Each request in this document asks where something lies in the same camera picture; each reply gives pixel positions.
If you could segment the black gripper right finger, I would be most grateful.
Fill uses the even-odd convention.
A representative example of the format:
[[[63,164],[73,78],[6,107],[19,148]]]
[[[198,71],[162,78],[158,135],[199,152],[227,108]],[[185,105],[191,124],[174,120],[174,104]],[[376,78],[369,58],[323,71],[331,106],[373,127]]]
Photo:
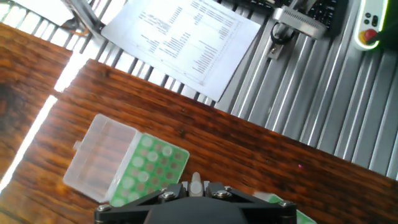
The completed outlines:
[[[206,217],[213,223],[297,223],[297,206],[290,201],[266,202],[223,184],[205,184]]]

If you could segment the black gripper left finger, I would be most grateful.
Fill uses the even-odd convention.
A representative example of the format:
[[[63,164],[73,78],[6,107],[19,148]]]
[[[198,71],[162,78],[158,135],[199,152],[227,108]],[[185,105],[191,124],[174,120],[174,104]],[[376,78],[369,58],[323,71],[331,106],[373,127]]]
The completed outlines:
[[[121,207],[103,204],[94,212],[94,223],[144,223],[150,211],[188,197],[188,182],[170,184]]]

